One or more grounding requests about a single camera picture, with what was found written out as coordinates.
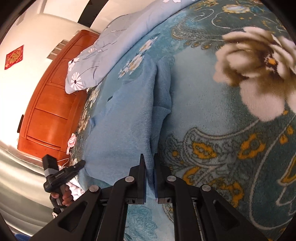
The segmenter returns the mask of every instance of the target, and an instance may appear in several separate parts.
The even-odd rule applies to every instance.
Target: black object on headboard
[[[22,115],[22,117],[20,118],[20,123],[19,123],[19,126],[17,128],[17,133],[20,132],[20,128],[22,127],[22,121],[23,121],[23,119],[24,119],[24,115]]]

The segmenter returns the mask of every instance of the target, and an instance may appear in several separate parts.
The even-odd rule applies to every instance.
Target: metal screw
[[[205,192],[208,192],[211,190],[211,186],[209,185],[202,185],[202,190],[205,191]]]
[[[167,180],[169,181],[169,182],[174,182],[174,181],[176,181],[177,180],[177,178],[175,177],[175,176],[168,176],[167,177]]]
[[[91,192],[97,192],[97,191],[99,190],[99,187],[98,187],[97,185],[91,185],[91,186],[89,187],[89,190],[90,190]]]
[[[132,177],[132,176],[128,176],[128,177],[126,177],[126,182],[127,182],[127,183],[131,183],[131,182],[133,182],[134,180],[135,180],[135,178]]]

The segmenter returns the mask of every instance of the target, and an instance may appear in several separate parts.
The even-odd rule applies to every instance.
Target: headboard
[[[67,142],[77,129],[86,101],[85,90],[65,92],[68,62],[91,46],[99,35],[87,30],[77,33],[61,50],[40,79],[23,117],[18,150],[42,158],[69,158]]]

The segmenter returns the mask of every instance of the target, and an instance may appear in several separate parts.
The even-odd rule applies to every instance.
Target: human hand
[[[65,205],[65,206],[70,206],[74,201],[73,201],[73,196],[72,196],[72,192],[70,190],[70,187],[66,184],[66,187],[65,187],[65,193],[63,195],[63,202],[62,204]],[[55,199],[59,198],[59,194],[58,193],[51,193],[51,196]]]

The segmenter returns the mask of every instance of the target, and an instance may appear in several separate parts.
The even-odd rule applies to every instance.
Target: bed sheet
[[[178,11],[90,90],[74,161],[83,152],[88,118],[123,80],[140,75],[145,54],[174,58],[172,112],[158,147],[162,161],[188,184],[214,187],[276,240],[296,203],[296,47],[282,23],[258,0],[198,1]],[[131,205],[125,239],[173,240],[171,206]]]

